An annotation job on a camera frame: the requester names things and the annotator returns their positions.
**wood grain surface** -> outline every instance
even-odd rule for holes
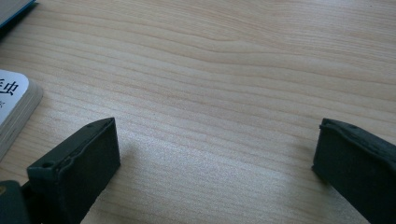
[[[37,2],[0,40],[44,89],[1,180],[115,117],[82,223],[367,223],[311,165],[323,118],[396,144],[394,1]]]

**playing card deck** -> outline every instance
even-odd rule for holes
[[[0,70],[0,160],[41,101],[43,90],[23,74]]]

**table top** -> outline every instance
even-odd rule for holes
[[[121,168],[82,223],[366,223],[311,170],[323,118],[396,143],[392,1],[38,0],[0,68],[44,97],[0,179],[114,117]]]

